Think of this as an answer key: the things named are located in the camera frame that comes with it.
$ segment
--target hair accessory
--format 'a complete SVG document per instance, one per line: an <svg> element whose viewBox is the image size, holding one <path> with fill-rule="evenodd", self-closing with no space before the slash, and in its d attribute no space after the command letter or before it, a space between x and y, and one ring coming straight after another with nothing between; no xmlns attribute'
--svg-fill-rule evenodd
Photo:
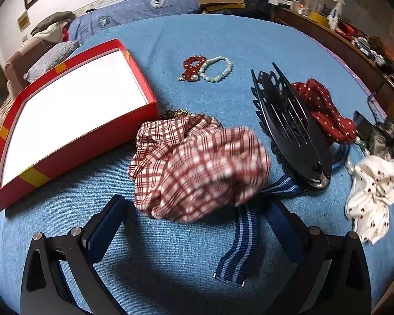
<svg viewBox="0 0 394 315"><path fill-rule="evenodd" d="M209 77L208 75L206 75L204 73L204 71L206 70L206 68L208 66L210 66L211 64L214 64L215 62L218 62L219 60L224 60L226 61L226 63L228 64L227 68L219 75L217 75L216 77ZM206 81L211 82L211 83L217 83L219 81L221 81L223 78L225 78L230 71L232 70L232 63L229 60L229 58L226 58L224 56L216 56L212 59L207 60L201 67L201 69L198 71L198 74L200 75L201 78L206 79Z"/></svg>
<svg viewBox="0 0 394 315"><path fill-rule="evenodd" d="M161 120L171 120L173 118L188 116L189 114L190 113L185 109L166 109L164 112L160 113L159 116Z"/></svg>
<svg viewBox="0 0 394 315"><path fill-rule="evenodd" d="M251 70L261 128L272 139L277 161L299 187L307 192L325 189L330 183L331 156L324 135L288 79L273 66L279 79L273 71L261 71L257 79Z"/></svg>
<svg viewBox="0 0 394 315"><path fill-rule="evenodd" d="M195 66L191 66L191 64L196 61L200 61L200 62L197 63ZM204 58L203 56L191 56L190 58L187 58L185 62L182 63L185 72L183 72L181 77L178 77L178 80L187 81L187 82L197 81L198 80L197 71L200 70L200 68L205 62L206 62L206 58Z"/></svg>
<svg viewBox="0 0 394 315"><path fill-rule="evenodd" d="M353 170L353 183L346 200L346 217L354 219L353 231L360 240L375 244L390 225L389 206L394 204L394 160L368 155Z"/></svg>
<svg viewBox="0 0 394 315"><path fill-rule="evenodd" d="M265 185L270 159L249 128L223 128L203 114L145 122L129 177L136 208L155 219L196 221L246 203Z"/></svg>
<svg viewBox="0 0 394 315"><path fill-rule="evenodd" d="M313 78L306 83L296 82L291 85L311 111L312 117L322 127L326 141L340 144L352 143L356 137L355 123L344 118L334 106L330 91Z"/></svg>

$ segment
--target checkered fabric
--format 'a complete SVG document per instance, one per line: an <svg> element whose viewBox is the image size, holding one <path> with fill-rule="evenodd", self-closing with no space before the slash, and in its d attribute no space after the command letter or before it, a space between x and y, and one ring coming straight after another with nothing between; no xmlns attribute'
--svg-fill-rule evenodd
<svg viewBox="0 0 394 315"><path fill-rule="evenodd" d="M146 122L128 169L134 204L155 219L191 222L227 204L238 206L266 183L270 160L249 128L223 129L191 114Z"/></svg>

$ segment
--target wooden shelf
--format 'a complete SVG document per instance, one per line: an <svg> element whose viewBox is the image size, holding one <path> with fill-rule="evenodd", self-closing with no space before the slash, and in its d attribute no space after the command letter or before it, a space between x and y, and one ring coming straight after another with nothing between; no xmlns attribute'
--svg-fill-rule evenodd
<svg viewBox="0 0 394 315"><path fill-rule="evenodd" d="M394 102L393 82L377 68L375 62L366 57L348 40L333 32L328 27L312 21L310 18L278 6L273 5L271 20L285 26L296 28L338 55L364 82L366 87L371 92L376 93L375 98L383 110L387 112L390 109Z"/></svg>

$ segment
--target spray bottle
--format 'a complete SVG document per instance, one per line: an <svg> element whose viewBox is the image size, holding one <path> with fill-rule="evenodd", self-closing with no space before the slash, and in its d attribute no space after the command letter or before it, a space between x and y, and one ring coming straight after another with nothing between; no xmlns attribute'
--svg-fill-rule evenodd
<svg viewBox="0 0 394 315"><path fill-rule="evenodd" d="M334 0L337 1L336 6L331 10L330 14L327 16L329 20L329 26L332 31L336 30L337 24L339 22L339 15L341 15L341 5L345 4L343 0Z"/></svg>

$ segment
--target red cardboard box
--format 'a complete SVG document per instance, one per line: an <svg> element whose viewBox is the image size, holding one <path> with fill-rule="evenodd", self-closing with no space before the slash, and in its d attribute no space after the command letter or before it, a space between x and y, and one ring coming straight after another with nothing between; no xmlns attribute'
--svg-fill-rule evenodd
<svg viewBox="0 0 394 315"><path fill-rule="evenodd" d="M19 94L0 129L0 211L158 119L152 90L118 39L57 65Z"/></svg>

